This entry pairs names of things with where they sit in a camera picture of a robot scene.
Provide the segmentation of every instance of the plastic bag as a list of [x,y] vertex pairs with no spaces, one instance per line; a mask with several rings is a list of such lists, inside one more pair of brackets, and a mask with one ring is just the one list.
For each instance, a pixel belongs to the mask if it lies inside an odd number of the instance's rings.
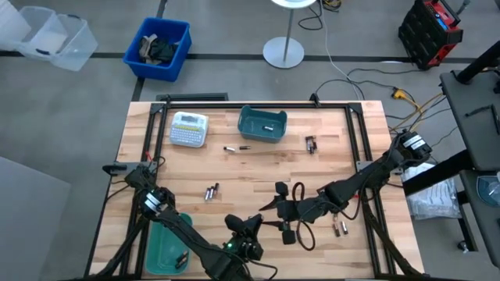
[[[423,163],[418,167],[408,168],[402,175],[402,181],[411,179],[434,167],[432,164]],[[432,218],[462,217],[459,202],[456,198],[456,188],[453,179],[436,183],[432,187],[412,194],[406,198],[410,214],[417,220]]]

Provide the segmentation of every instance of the gray concrete floor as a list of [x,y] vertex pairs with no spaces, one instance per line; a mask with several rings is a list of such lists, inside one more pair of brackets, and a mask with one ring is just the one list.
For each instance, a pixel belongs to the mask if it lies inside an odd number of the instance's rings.
[[[413,1],[345,0],[338,14],[327,14],[332,55],[405,56],[395,30]],[[40,5],[87,19],[99,42],[98,52],[124,52],[142,20],[155,16],[160,0],[56,1],[14,0],[20,8]],[[458,7],[460,1],[450,1]],[[295,22],[309,12],[296,13]],[[287,13],[269,0],[169,0],[165,17],[191,23],[190,53],[260,54],[263,44],[286,32]],[[500,37],[500,12],[492,0],[474,1],[462,16],[464,42],[450,55],[473,58]],[[308,55],[325,55],[323,31],[294,27]],[[338,62],[344,71],[375,68],[414,69],[409,64]],[[405,88],[422,103],[440,91],[439,73],[462,69],[444,64],[424,73],[384,75],[353,73],[354,80],[374,80]],[[146,80],[141,101],[157,94],[227,92],[230,100],[305,100],[325,80],[343,78],[328,62],[303,62],[289,70],[275,69],[261,60],[188,60],[175,83]],[[0,57],[0,156],[72,184],[70,199],[58,234],[45,262],[42,279],[81,276],[109,178],[101,166],[116,157],[136,77],[121,59],[90,59],[78,73],[25,58]],[[404,116],[413,108],[390,98],[391,91],[370,84],[362,89],[369,100],[381,100],[387,114]],[[323,100],[353,100],[350,85],[331,83],[319,90]],[[443,102],[430,113],[447,108]],[[388,119],[389,125],[398,120]],[[427,120],[420,134],[430,144],[456,126],[450,111]],[[463,149],[458,131],[435,148],[444,160]],[[477,253],[462,254],[462,239],[454,220],[414,222],[426,272],[457,279],[498,280],[480,239]],[[480,237],[474,227],[476,237]]]

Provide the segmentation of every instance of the white lamp base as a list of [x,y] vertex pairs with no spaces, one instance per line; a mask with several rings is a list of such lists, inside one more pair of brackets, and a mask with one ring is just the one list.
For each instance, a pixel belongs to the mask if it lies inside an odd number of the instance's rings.
[[290,38],[288,52],[284,50],[286,37],[273,38],[264,45],[264,59],[271,65],[281,69],[297,66],[304,59],[304,48],[295,39]]

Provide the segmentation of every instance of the green plastic bin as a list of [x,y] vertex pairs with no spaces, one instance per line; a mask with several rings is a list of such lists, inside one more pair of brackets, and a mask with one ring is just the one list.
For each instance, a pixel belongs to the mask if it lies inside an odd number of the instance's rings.
[[[186,213],[180,217],[190,226],[193,220]],[[187,261],[179,269],[175,268],[177,258],[188,251]],[[180,275],[189,265],[191,252],[189,248],[175,234],[159,222],[154,222],[148,239],[148,251],[146,254],[146,270],[155,275]]]
[[[273,130],[264,130],[264,126],[271,127]],[[245,139],[275,144],[281,140],[287,129],[287,113],[284,111],[264,112],[245,105],[241,109],[237,129]]]

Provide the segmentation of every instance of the wooden table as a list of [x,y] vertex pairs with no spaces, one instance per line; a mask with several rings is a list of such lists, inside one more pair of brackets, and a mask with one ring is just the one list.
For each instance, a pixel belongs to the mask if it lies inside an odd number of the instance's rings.
[[[140,159],[150,105],[150,102],[130,104],[118,161],[136,162]],[[379,101],[364,101],[362,108],[373,157],[378,158],[391,143],[384,110]],[[186,110],[209,117],[209,132],[202,148],[186,148],[170,143],[168,133],[176,111],[168,111],[166,136],[162,146],[166,164],[159,169],[157,184],[168,187],[175,193],[177,210],[188,213],[193,218],[194,228],[213,244],[221,245],[230,239],[230,230],[224,224],[224,217],[234,214],[246,218],[257,214],[259,208],[273,199],[275,182],[284,181],[291,188],[294,183],[301,181],[305,184],[306,197],[309,197],[315,196],[316,189],[324,184],[345,179],[355,172],[346,118],[342,110],[287,109],[287,132],[278,144],[243,139],[236,126],[240,112],[237,109]],[[355,128],[360,140],[359,128]],[[305,150],[304,137],[308,135],[317,136],[319,150],[314,155]],[[237,148],[240,145],[250,145],[252,149],[236,153],[223,150],[224,146]],[[220,191],[212,201],[205,202],[206,188],[215,182],[220,183]],[[391,182],[399,183],[395,177]],[[112,185],[109,192],[122,186],[123,183]],[[101,270],[123,242],[133,193],[133,189],[126,189],[105,206],[90,273]],[[386,186],[380,195],[391,239],[410,264],[422,272],[420,253],[403,190]],[[356,203],[357,199],[351,200],[346,209],[348,214],[354,212]],[[261,213],[265,220],[277,219],[276,210]],[[316,220],[312,225],[316,236],[314,251],[305,251],[299,244],[283,245],[276,228],[262,226],[259,232],[259,241],[264,249],[262,262],[279,268],[277,279],[373,277],[363,214],[354,222],[343,220],[347,222],[349,235],[338,238],[334,236],[331,227],[331,215]],[[305,244],[310,245],[309,235],[305,229],[302,231]],[[382,268],[385,269],[380,241],[377,241],[377,248]],[[131,255],[130,272],[134,269],[136,250],[137,245]],[[268,278],[273,272],[252,264],[248,266],[252,276],[257,279]],[[159,278],[145,270],[142,277]],[[199,259],[193,255],[187,271],[174,278],[205,279],[207,276]]]

